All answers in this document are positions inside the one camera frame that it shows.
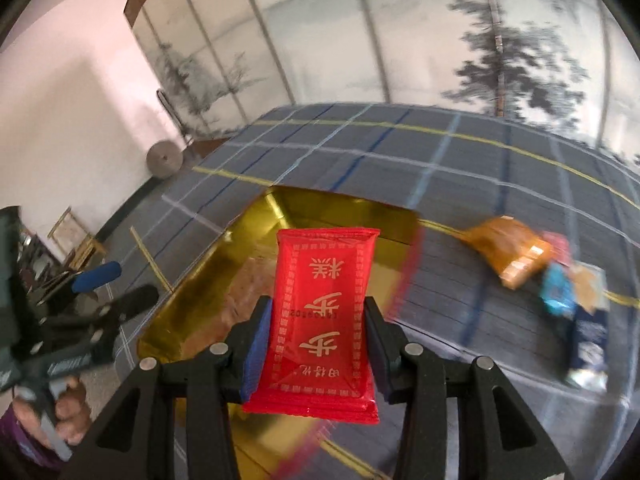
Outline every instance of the hand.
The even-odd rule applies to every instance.
[[[66,392],[56,402],[56,416],[59,423],[56,431],[63,440],[77,446],[91,425],[91,408],[86,403],[86,388],[75,377],[66,382]],[[40,428],[40,420],[28,402],[14,399],[14,413],[22,427],[43,446],[51,449],[49,440]]]

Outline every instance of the yellow line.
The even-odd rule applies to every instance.
[[[605,290],[604,295],[609,301],[613,301],[622,306],[632,306],[634,308],[640,308],[640,300],[638,298],[632,298],[629,296],[622,296],[622,294],[616,294],[610,290]]]
[[[156,264],[156,261],[154,260],[153,256],[151,256],[151,253],[149,252],[149,250],[142,243],[142,238],[140,238],[140,235],[136,231],[135,227],[132,226],[129,230],[131,231],[131,235],[133,236],[133,239],[136,241],[136,244],[138,245],[138,248],[140,249],[140,252],[143,254],[143,256],[146,258],[146,260],[149,262],[149,266],[151,266],[151,270],[156,275],[156,278],[158,278],[160,283],[162,283],[162,286],[164,286],[164,288],[168,292],[173,293],[174,288],[171,286],[171,283],[169,283],[167,281],[167,279],[165,278],[164,274],[162,273],[162,270],[160,270],[160,267],[158,267],[158,264]]]
[[[277,123],[279,121],[259,121],[259,122],[274,122],[274,123]],[[343,121],[331,121],[331,122],[336,122],[336,123],[342,124]],[[226,176],[227,178],[236,178],[238,180],[250,179],[250,180],[248,180],[248,182],[253,182],[254,184],[260,184],[261,186],[269,187],[269,186],[273,185],[273,182],[271,180],[265,180],[263,178],[255,178],[255,177],[252,177],[252,176],[251,177],[247,177],[245,175],[241,175],[241,174],[238,174],[238,173],[233,173],[232,171],[209,170],[207,168],[202,168],[200,166],[196,166],[195,168],[193,168],[193,171],[199,171],[201,173],[216,174],[216,175],[220,175],[220,176]],[[448,226],[448,225],[444,225],[444,224],[439,224],[438,222],[427,220],[425,218],[418,219],[418,222],[420,222],[421,226],[426,227],[427,229],[431,229],[433,231],[438,231],[438,232],[444,233],[446,235],[453,236],[454,238],[458,238],[459,240],[464,240],[465,239],[465,232],[461,231],[459,229],[456,229],[454,227],[451,227],[451,226]],[[640,300],[638,300],[638,298],[632,298],[630,296],[622,296],[621,294],[617,294],[615,292],[611,292],[610,290],[606,290],[605,291],[605,295],[609,299],[609,301],[613,301],[614,303],[617,303],[617,304],[620,304],[620,305],[623,305],[623,306],[632,306],[632,307],[635,307],[635,308],[640,308]]]
[[[320,443],[320,447],[329,455],[342,462],[345,466],[355,471],[363,478],[391,480],[389,476],[385,475],[381,471],[378,471],[377,469],[373,469],[372,466],[370,466],[363,460],[360,460],[357,456],[349,453],[346,449],[341,448],[331,440],[323,440]]]
[[[198,173],[207,173],[210,175],[226,176],[227,178],[233,178],[236,180],[242,180],[243,182],[251,182],[252,184],[258,184],[258,186],[271,186],[273,182],[271,180],[264,180],[256,176],[241,175],[239,173],[232,173],[227,170],[210,170],[209,168],[203,168],[202,166],[196,166],[193,171]]]
[[[298,124],[298,125],[324,124],[324,125],[327,125],[327,126],[339,126],[341,124],[344,124],[345,121],[335,121],[335,120],[331,120],[331,121],[329,121],[329,120],[303,121],[303,120],[289,119],[289,120],[287,120],[285,122],[289,123],[289,124]],[[280,121],[255,121],[254,124],[274,125],[274,124],[280,124]],[[387,123],[387,122],[384,122],[384,121],[380,122],[380,123],[373,123],[373,122],[369,122],[369,121],[351,121],[351,123],[349,123],[349,125],[350,126],[364,126],[364,127],[368,127],[368,128],[380,126],[382,128],[395,128],[396,130],[411,130],[413,132],[421,132],[421,133],[425,133],[425,134],[447,135],[447,132],[444,131],[444,130],[436,130],[434,128],[427,128],[425,126],[416,126],[414,124],[402,124],[402,123],[394,124],[394,123]],[[509,146],[508,144],[500,142],[499,140],[483,139],[482,137],[476,137],[476,136],[469,135],[469,134],[451,134],[450,136],[451,137],[455,137],[457,139],[469,140],[471,142],[481,142],[482,144],[490,144],[492,146],[497,146],[498,148],[505,148],[506,150],[511,150],[512,152],[517,153],[519,155],[524,155],[524,156],[528,156],[530,158],[535,158],[536,160],[539,160],[541,162],[546,162],[547,164],[551,164],[553,166],[557,166],[558,168],[562,168],[563,170],[567,170],[567,171],[569,171],[569,172],[571,172],[571,173],[573,173],[573,174],[575,174],[577,176],[580,176],[580,177],[588,180],[589,182],[593,182],[597,186],[603,187],[604,189],[608,190],[609,192],[612,192],[614,195],[619,196],[622,200],[625,200],[626,202],[631,204],[636,209],[640,210],[640,206],[638,204],[636,204],[633,200],[631,200],[629,197],[624,195],[623,193],[620,193],[619,191],[616,191],[611,186],[608,186],[607,184],[604,184],[603,182],[599,181],[597,178],[593,178],[592,176],[589,176],[586,173],[583,173],[583,172],[581,172],[579,170],[576,170],[575,168],[572,168],[571,166],[563,164],[562,162],[558,162],[557,160],[552,160],[551,158],[546,158],[546,156],[541,156],[541,155],[537,155],[537,154],[532,153],[532,152],[528,152],[527,150],[523,150],[521,148],[517,148],[516,146]]]

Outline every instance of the red snack package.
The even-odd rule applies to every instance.
[[[363,303],[377,229],[282,229],[269,348],[245,411],[379,421]]]
[[[551,259],[566,267],[573,265],[574,259],[571,256],[571,246],[566,236],[551,231],[542,231],[542,239],[553,246]]]

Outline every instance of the blue gripper pad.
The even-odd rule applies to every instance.
[[[247,402],[252,393],[258,389],[262,366],[264,365],[264,360],[267,356],[273,300],[268,296],[262,296],[260,300],[258,300],[256,309],[261,307],[260,304],[264,305],[264,311],[262,312],[262,317],[258,322],[254,339],[249,346],[244,359],[244,366],[242,368],[242,387],[240,389],[242,402]]]
[[[91,292],[99,286],[106,285],[122,274],[122,268],[118,262],[108,262],[95,269],[79,274],[71,285],[75,294]]]

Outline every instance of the candy wrapper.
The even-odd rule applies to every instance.
[[[510,216],[491,218],[461,238],[485,257],[502,284],[516,289],[548,264],[552,247]]]
[[[605,273],[599,267],[575,262],[572,280],[577,307],[566,380],[573,386],[604,393],[607,391],[609,336]]]
[[[565,267],[571,267],[574,259],[571,256],[571,246],[566,236],[551,231],[542,231],[542,239],[551,244],[551,259]]]
[[[573,319],[575,313],[574,284],[570,269],[553,261],[546,268],[542,279],[540,298],[552,316]]]
[[[377,229],[282,229],[269,349],[243,405],[341,422],[379,421],[363,308]]]

